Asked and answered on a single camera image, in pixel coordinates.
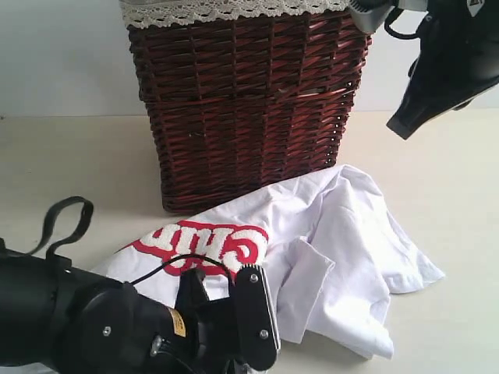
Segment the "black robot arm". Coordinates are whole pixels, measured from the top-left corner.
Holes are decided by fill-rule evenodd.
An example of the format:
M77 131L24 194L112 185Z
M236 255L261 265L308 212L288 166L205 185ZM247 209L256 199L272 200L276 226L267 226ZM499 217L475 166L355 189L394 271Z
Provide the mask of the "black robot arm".
M48 241L58 212L74 203L83 203L79 227L52 245L46 259L9 250L0 239L0 366L41 362L61 374L236 374L274 364L279 339L261 267L244 266L232 280L223 264L203 258L227 271L229 296L210 301L203 273L192 269L180 277L169 308L134 284L199 256L177 256L132 283L72 267L55 250L83 236L90 202L73 197L52 207L41 241Z
M392 27L405 10L427 12L412 34ZM421 40L402 103L388 122L403 139L499 84L497 0L350 0L350 14L366 34L384 23L393 37Z

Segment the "white shirt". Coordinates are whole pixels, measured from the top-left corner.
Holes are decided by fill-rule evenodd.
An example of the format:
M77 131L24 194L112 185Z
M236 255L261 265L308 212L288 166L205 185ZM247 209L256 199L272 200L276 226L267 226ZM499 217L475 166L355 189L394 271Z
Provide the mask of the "white shirt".
M366 358L394 353L384 327L390 294L418 291L444 276L397 224L373 179L348 165L269 185L152 231L96 271L133 281L190 252L232 272L263 264L282 339L299 343L310 330ZM180 273L194 266L207 272L211 299L227 295L220 270L196 260L167 266L136 287L173 306Z

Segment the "white lace trim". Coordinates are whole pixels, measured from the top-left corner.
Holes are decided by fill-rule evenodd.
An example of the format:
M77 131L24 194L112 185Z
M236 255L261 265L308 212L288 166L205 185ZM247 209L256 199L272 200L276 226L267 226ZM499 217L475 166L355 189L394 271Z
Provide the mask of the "white lace trim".
M120 0L125 24L140 29L173 23L188 25L195 21L237 19L240 16L276 17L283 13L298 16L304 12L344 10L349 0Z

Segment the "wire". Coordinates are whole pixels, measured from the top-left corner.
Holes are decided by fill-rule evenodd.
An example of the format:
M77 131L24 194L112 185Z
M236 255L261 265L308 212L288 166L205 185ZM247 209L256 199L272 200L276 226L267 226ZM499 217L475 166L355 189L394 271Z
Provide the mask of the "wire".
M149 273L143 275L142 277L140 278L137 278L135 279L134 281L130 282L132 285L137 285L138 283L142 282L142 281L145 281L147 278L150 278L152 277L153 275L155 275L156 273L159 273L160 271L162 271L165 267L167 267L168 265L172 264L172 263L175 263L177 261L180 261L181 259L202 259L208 263L213 263L215 266L218 266L220 267L224 273L225 273L225 276L227 277L227 280L228 280L228 284L229 286L232 284L232 275L231 275L231 272L230 270L227 268L226 265L224 265L223 263L217 261L216 259L211 259L210 257L206 257L206 256L202 256L202 255L197 255L195 253L189 253L187 255L180 255L180 256L176 256L172 259L169 259L165 262L163 262L160 266L158 266L156 269L150 271Z
M390 12L387 19L384 21L385 31L392 37L396 37L397 39L401 39L403 41L412 41L414 39L417 39L419 37L418 31L416 31L414 34L400 34L399 32L391 28L391 24L395 22L403 12L403 9L399 8L395 8Z

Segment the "white table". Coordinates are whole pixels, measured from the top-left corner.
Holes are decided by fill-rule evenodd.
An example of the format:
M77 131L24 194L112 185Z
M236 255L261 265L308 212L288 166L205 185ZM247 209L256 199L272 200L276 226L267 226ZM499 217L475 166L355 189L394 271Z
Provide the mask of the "white table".
M447 114L404 142L388 113L354 113L340 162L370 173L391 211L448 278L393 297L392 361L366 362L307 334L284 344L275 374L470 374L498 372L498 110ZM96 204L87 236L62 253L91 268L133 239L179 218L160 204L157 158L148 120L18 118L0 121L0 236L33 248L51 204L81 195ZM76 210L55 233L69 233Z

